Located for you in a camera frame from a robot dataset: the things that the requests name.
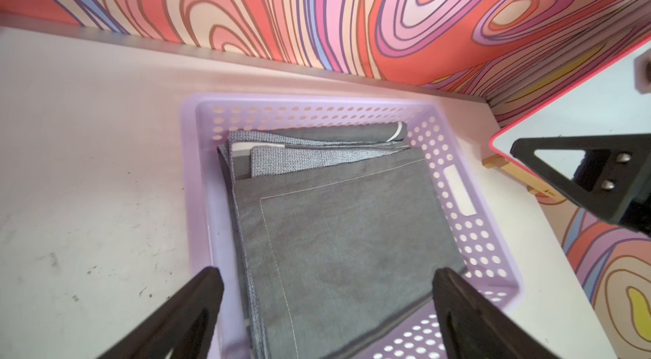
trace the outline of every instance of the folded fabric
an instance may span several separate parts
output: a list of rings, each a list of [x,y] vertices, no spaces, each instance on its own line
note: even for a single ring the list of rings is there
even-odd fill
[[[402,121],[375,125],[299,127],[270,130],[269,133],[288,137],[323,141],[401,141],[407,135],[407,124]]]
[[[354,131],[355,128],[361,128],[366,126],[346,126],[349,128],[348,131]],[[321,130],[321,128],[311,128],[311,130]],[[229,144],[230,148],[226,146],[220,147],[220,151],[225,158],[232,159],[232,169],[234,171],[235,180],[245,179],[251,177],[251,158],[250,151],[255,146],[273,146],[273,147],[292,147],[292,148],[304,148],[304,149],[354,149],[354,148],[406,148],[409,147],[405,143],[389,141],[376,143],[368,141],[369,137],[364,137],[362,134],[358,134],[357,138],[362,141],[325,141],[325,140],[313,140],[313,139],[303,139],[297,137],[291,137],[290,134],[293,134],[295,130],[300,130],[296,128],[289,128],[285,130],[275,130],[278,132],[285,132],[286,135],[272,134],[268,132],[257,132],[257,131],[236,131],[232,132],[229,135]]]
[[[463,268],[434,194],[420,149],[236,181],[258,359],[350,357],[428,301]]]
[[[336,166],[398,151],[403,149],[287,149],[256,146],[251,149],[251,177]]]

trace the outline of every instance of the purple plastic basket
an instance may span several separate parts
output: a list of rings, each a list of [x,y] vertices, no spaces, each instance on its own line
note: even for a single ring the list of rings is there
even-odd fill
[[[468,174],[455,136],[435,103],[391,98],[198,94],[181,109],[183,178],[191,270],[197,273],[208,265],[219,267],[225,286],[211,358],[241,359],[250,355],[241,310],[228,193],[217,145],[224,142],[229,131],[238,129],[399,120],[408,124],[406,140],[412,147],[422,147],[429,159],[438,197],[468,267],[468,281],[501,309],[519,299],[521,282],[517,267]],[[358,357],[445,358],[434,305],[424,306]]]

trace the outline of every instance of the psychedelic wallpaper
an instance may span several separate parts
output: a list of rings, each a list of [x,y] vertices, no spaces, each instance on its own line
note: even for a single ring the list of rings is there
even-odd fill
[[[651,358],[651,239],[537,198],[617,356]]]
[[[502,126],[651,35],[651,0],[0,0],[0,12],[483,96]],[[649,239],[569,202],[543,208],[618,355],[651,358]]]

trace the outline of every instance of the metal bolt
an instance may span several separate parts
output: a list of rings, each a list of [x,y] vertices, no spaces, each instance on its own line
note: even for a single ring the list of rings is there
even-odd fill
[[[615,158],[615,161],[617,161],[619,163],[622,163],[622,164],[626,164],[630,160],[631,160],[631,155],[628,154],[627,152],[621,152],[621,153],[617,154],[617,158]]]
[[[605,191],[614,190],[614,182],[610,180],[605,180],[601,183],[601,189]]]

